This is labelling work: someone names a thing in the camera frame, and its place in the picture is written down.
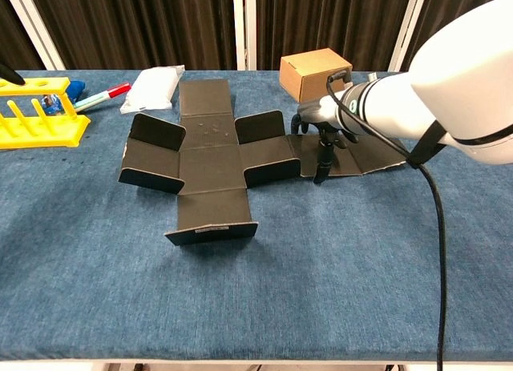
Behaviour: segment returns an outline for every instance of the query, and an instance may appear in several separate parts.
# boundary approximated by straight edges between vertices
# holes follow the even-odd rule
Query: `table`
[[[94,94],[138,73],[22,74],[82,79]],[[277,72],[183,77],[216,78],[236,117],[279,109],[288,127],[296,104]],[[0,151],[0,360],[435,359],[438,239],[419,172],[250,189],[251,241],[178,248],[164,237],[175,196],[117,182],[122,101],[87,112],[78,148]],[[177,122],[177,92],[172,102],[151,115]],[[452,148],[427,165],[446,211],[446,359],[513,361],[513,167]]]

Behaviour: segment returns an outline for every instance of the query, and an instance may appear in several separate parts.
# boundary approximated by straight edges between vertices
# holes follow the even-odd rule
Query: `white package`
[[[171,108],[171,97],[184,71],[183,65],[141,71],[119,110],[125,114],[145,109]]]

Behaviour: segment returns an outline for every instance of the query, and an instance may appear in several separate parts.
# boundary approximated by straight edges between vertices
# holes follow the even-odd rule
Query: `black cable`
[[[440,193],[436,187],[436,183],[433,180],[433,176],[427,171],[426,167],[422,164],[415,164],[410,161],[410,153],[403,147],[393,143],[386,136],[384,136],[381,132],[377,131],[373,127],[371,127],[367,122],[360,119],[353,112],[349,110],[348,107],[344,105],[342,101],[340,101],[333,89],[331,87],[331,83],[335,80],[339,80],[345,75],[345,71],[336,72],[328,77],[326,81],[326,89],[333,99],[333,101],[338,105],[341,111],[344,111],[354,122],[358,123],[364,130],[367,131],[370,135],[375,136],[380,139],[383,143],[393,148],[395,151],[406,157],[406,161],[413,168],[418,168],[420,172],[424,175],[427,180],[427,183],[430,185],[431,193],[433,194],[434,205],[436,207],[436,215],[438,218],[438,250],[439,250],[439,259],[440,259],[440,317],[438,320],[438,343],[437,343],[437,352],[436,352],[436,365],[438,371],[443,371],[443,343],[445,339],[445,328],[446,328],[446,308],[447,308],[447,263],[446,263],[446,223],[445,217],[443,215],[443,207],[442,207],[442,199],[440,198]],[[394,367],[394,365],[387,365],[386,371],[388,371],[389,366]]]

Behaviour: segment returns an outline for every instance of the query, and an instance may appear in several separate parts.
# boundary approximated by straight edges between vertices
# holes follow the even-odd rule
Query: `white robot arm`
[[[438,141],[489,164],[513,163],[513,0],[482,5],[430,38],[410,70],[335,95],[389,137],[420,139],[437,120]],[[329,96],[301,104],[303,123],[366,132]]]

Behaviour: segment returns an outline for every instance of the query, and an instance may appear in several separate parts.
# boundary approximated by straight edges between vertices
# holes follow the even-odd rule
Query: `test tube rack peg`
[[[0,113],[0,149],[77,147],[91,121],[76,114],[66,94],[69,85],[68,77],[25,79],[24,86],[0,79],[0,96],[57,95],[64,110],[63,114],[47,116],[39,101],[32,99],[36,116],[27,116],[14,101],[7,101],[14,117]]]

